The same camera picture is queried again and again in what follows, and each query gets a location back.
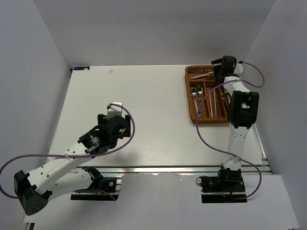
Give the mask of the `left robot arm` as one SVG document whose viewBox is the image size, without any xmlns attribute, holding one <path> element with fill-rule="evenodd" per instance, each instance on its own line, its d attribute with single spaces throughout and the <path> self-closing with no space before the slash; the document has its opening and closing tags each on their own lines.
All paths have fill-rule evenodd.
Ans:
<svg viewBox="0 0 307 230">
<path fill-rule="evenodd" d="M 22 170 L 17 172 L 14 175 L 14 191 L 25 214 L 34 215 L 49 201 L 70 192 L 101 192 L 107 188 L 108 181 L 94 166 L 83 167 L 75 173 L 72 170 L 114 149 L 119 139 L 130 137 L 131 124 L 129 115 L 116 115 L 110 119 L 98 115 L 98 125 L 82 135 L 63 154 L 27 173 Z"/>
</svg>

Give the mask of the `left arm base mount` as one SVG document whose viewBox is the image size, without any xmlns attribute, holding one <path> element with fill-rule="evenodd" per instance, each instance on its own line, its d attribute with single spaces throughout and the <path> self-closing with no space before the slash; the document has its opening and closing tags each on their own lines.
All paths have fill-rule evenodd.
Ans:
<svg viewBox="0 0 307 230">
<path fill-rule="evenodd" d="M 116 201 L 121 182 L 118 177 L 103 176 L 95 167 L 83 167 L 82 172 L 90 175 L 88 188 L 72 192 L 71 200 L 78 201 Z"/>
</svg>

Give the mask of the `dark handled spoon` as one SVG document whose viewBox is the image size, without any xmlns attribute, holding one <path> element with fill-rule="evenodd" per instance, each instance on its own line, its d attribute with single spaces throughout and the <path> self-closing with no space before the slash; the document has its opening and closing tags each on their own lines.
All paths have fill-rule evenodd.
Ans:
<svg viewBox="0 0 307 230">
<path fill-rule="evenodd" d="M 202 117 L 202 96 L 203 96 L 203 88 L 199 85 L 197 87 L 197 95 L 198 95 L 198 100 L 199 100 L 199 118 Z"/>
</svg>

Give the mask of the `pink handled spoon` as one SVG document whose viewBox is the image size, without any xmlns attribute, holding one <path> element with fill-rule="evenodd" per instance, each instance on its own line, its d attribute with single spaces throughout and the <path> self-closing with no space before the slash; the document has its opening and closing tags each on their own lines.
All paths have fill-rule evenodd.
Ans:
<svg viewBox="0 0 307 230">
<path fill-rule="evenodd" d="M 196 101 L 196 97 L 197 97 L 197 93 L 194 87 L 190 88 L 190 93 L 191 93 L 191 97 L 193 98 L 194 101 L 194 106 L 195 106 L 195 110 L 196 110 L 196 117 L 199 118 L 199 114 L 198 114 L 198 104 Z"/>
</svg>

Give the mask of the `white chopstick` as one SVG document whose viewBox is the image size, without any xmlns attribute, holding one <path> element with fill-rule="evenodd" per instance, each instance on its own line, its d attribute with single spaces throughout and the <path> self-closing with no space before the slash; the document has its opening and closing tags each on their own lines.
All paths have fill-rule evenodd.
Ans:
<svg viewBox="0 0 307 230">
<path fill-rule="evenodd" d="M 217 98 L 217 92 L 214 90 L 214 107 L 215 107 L 215 115 L 216 117 L 220 117 L 220 110 L 219 110 L 219 104 L 218 104 L 218 98 Z"/>
<path fill-rule="evenodd" d="M 212 100 L 212 93 L 209 94 L 209 102 L 210 102 L 210 108 L 211 108 L 211 116 L 212 118 L 215 118 L 215 112 L 213 109 L 213 100 Z"/>
</svg>

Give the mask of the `pink handled knife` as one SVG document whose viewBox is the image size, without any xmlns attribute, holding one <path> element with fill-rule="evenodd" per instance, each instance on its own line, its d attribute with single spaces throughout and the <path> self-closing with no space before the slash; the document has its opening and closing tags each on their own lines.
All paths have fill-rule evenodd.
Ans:
<svg viewBox="0 0 307 230">
<path fill-rule="evenodd" d="M 204 77 L 210 77 L 210 76 L 213 76 L 214 75 L 214 72 L 208 72 L 208 73 L 204 73 L 204 74 L 201 74 L 201 75 L 197 75 L 197 76 L 193 76 L 191 77 L 191 79 L 198 79 L 198 78 L 204 78 Z"/>
</svg>

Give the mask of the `dark handled fork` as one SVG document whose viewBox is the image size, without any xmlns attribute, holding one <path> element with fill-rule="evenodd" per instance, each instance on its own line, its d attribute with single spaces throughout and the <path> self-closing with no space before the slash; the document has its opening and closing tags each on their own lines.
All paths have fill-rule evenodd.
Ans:
<svg viewBox="0 0 307 230">
<path fill-rule="evenodd" d="M 231 99 L 230 99 L 230 94 L 229 94 L 228 90 L 225 87 L 223 87 L 223 95 L 224 95 L 224 99 L 225 99 L 225 101 L 227 103 L 227 109 L 228 109 L 229 106 L 230 106 Z"/>
</svg>

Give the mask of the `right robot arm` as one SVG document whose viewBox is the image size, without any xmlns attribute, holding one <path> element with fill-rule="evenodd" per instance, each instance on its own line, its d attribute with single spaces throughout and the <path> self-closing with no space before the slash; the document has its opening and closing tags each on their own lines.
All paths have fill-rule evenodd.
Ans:
<svg viewBox="0 0 307 230">
<path fill-rule="evenodd" d="M 218 84 L 230 94 L 230 105 L 227 110 L 227 121 L 229 122 L 230 135 L 227 152 L 231 155 L 222 162 L 221 169 L 216 179 L 217 187 L 222 191 L 233 190 L 240 184 L 241 157 L 246 136 L 251 126 L 256 122 L 259 94 L 250 91 L 235 74 L 236 58 L 223 56 L 212 61 L 215 65 L 213 72 Z"/>
</svg>

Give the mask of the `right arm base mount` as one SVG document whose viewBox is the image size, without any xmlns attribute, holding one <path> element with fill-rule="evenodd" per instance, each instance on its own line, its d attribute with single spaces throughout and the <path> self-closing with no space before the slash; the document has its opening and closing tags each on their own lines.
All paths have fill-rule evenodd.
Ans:
<svg viewBox="0 0 307 230">
<path fill-rule="evenodd" d="M 243 178 L 240 178 L 237 184 L 220 184 L 217 176 L 199 176 L 195 182 L 201 188 L 201 201 L 203 204 L 247 202 Z"/>
</svg>

